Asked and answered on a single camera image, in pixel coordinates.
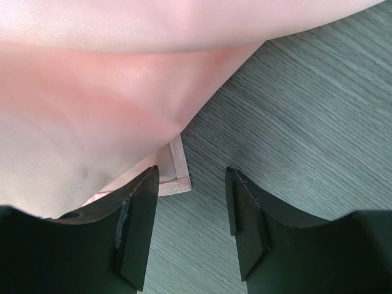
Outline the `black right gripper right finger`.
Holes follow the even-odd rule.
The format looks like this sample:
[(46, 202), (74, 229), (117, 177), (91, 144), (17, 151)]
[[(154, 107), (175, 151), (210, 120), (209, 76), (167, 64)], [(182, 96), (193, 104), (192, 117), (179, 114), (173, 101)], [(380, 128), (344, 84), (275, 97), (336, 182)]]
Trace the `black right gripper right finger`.
[(230, 233), (249, 293), (390, 293), (391, 212), (326, 220), (225, 174)]

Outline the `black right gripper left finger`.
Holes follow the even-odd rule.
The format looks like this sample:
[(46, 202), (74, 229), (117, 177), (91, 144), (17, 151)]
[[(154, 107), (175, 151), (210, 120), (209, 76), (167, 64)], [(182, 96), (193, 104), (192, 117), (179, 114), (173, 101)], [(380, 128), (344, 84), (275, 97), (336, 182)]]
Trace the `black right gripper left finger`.
[(154, 166), (58, 219), (2, 206), (1, 292), (142, 291), (158, 190)]

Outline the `pink satin napkin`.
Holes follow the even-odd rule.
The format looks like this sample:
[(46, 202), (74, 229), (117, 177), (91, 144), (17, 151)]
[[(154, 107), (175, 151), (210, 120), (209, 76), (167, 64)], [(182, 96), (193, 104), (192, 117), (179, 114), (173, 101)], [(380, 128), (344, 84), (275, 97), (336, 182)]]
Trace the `pink satin napkin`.
[(2, 1), (1, 204), (57, 218), (189, 124), (267, 40), (374, 1)]

